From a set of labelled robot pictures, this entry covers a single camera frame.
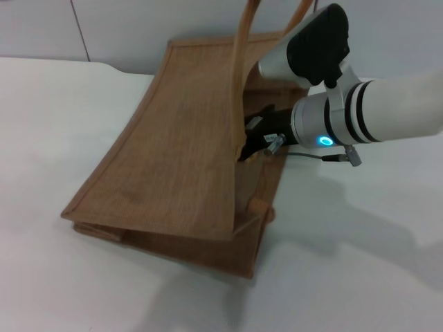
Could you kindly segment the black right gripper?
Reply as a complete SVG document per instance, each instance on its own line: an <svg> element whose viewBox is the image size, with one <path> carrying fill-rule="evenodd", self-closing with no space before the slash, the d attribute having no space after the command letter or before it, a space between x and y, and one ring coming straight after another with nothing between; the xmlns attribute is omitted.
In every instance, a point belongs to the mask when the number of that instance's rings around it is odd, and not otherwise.
<svg viewBox="0 0 443 332"><path fill-rule="evenodd" d="M275 105L270 104L258 113L245 117L246 143L238 161L266 149L280 134L284 135L284 146L295 145L291 114L292 109L276 110Z"/></svg>

